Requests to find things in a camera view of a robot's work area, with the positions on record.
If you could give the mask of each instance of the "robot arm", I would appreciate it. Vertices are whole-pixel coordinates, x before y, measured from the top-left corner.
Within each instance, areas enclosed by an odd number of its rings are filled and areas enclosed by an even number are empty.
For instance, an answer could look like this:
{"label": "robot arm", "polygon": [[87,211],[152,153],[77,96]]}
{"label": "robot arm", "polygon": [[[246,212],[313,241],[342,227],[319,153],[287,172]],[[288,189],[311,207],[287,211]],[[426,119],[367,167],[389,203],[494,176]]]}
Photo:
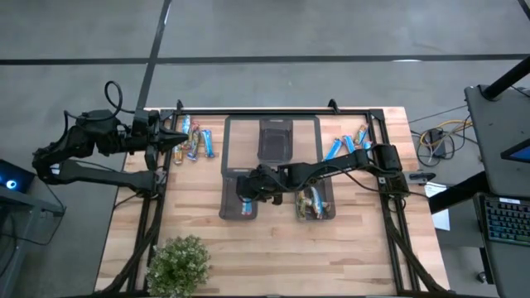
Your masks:
{"label": "robot arm", "polygon": [[[48,147],[33,153],[32,165],[39,178],[47,184],[69,184],[87,181],[126,186],[140,193],[152,193],[156,188],[156,154],[172,149],[187,140],[181,132],[161,127],[158,111],[137,110],[132,126],[123,125],[109,110],[95,110],[76,118],[75,125]],[[91,156],[94,147],[109,156],[119,152],[145,151],[149,171],[122,173],[81,166],[71,157]],[[52,168],[59,164],[60,169]]]}
{"label": "robot arm", "polygon": [[267,165],[259,165],[248,176],[238,177],[236,193],[239,197],[263,202],[273,198],[273,204],[281,204],[282,193],[304,190],[320,179],[354,170],[389,178],[393,191],[407,193],[408,186],[396,147],[376,145],[370,151],[381,167],[371,163],[369,151],[364,149],[315,164],[302,162],[282,165],[278,166],[277,170]]}

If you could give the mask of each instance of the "white paper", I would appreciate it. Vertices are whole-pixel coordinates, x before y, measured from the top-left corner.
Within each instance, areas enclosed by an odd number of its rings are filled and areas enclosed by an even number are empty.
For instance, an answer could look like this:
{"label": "white paper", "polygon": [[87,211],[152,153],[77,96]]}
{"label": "white paper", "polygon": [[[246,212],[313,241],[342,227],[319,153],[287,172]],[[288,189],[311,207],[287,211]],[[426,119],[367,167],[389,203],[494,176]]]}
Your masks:
{"label": "white paper", "polygon": [[[437,183],[427,182],[425,185],[425,195],[431,198],[433,195],[447,190],[447,186],[439,185]],[[432,215],[432,222],[435,228],[443,229],[445,231],[451,230],[449,225],[449,210],[445,209]]]}

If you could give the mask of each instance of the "caster wheel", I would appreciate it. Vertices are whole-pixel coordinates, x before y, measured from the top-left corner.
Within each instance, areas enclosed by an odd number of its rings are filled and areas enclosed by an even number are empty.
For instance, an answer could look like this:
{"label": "caster wheel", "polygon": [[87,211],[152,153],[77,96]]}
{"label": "caster wheel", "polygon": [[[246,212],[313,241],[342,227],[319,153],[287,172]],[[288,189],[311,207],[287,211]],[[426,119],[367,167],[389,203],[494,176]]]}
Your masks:
{"label": "caster wheel", "polygon": [[480,281],[481,283],[486,283],[486,273],[485,272],[481,272],[479,274],[477,274],[477,281]]}

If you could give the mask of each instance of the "concrete floor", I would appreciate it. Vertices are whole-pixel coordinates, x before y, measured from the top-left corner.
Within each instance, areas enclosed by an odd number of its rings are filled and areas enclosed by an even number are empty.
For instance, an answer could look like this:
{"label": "concrete floor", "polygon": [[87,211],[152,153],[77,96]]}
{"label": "concrete floor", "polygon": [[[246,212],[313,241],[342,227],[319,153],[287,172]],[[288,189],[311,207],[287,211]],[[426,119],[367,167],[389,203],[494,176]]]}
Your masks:
{"label": "concrete floor", "polygon": [[[0,59],[147,58],[162,0],[6,0],[0,3]],[[519,54],[530,22],[516,0],[174,0],[160,57],[219,55]],[[487,84],[515,60],[275,65],[158,65],[147,106],[405,106],[409,119],[464,104],[463,89]],[[118,81],[136,105],[145,65],[0,66],[0,157],[31,170],[31,153],[59,137],[62,110],[106,107],[103,86]],[[530,86],[530,79],[521,85]],[[465,109],[413,123],[417,131]],[[120,115],[125,122],[131,119]],[[482,170],[468,144],[433,171],[454,184]],[[123,155],[90,161],[114,169]],[[55,187],[68,207],[53,242],[24,263],[16,297],[93,290],[116,188]],[[31,192],[51,199],[42,184]],[[495,296],[474,274],[478,250],[442,247],[451,289]],[[469,265],[459,266],[465,259]]]}

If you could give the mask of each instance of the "green plant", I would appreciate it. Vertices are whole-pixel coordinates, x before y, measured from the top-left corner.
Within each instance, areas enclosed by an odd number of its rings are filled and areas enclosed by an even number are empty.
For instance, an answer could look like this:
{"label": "green plant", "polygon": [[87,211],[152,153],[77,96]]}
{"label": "green plant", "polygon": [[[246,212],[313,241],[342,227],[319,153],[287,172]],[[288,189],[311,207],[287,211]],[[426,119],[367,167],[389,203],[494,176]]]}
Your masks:
{"label": "green plant", "polygon": [[152,296],[188,297],[208,280],[210,255],[200,238],[167,239],[147,269],[147,284]]}

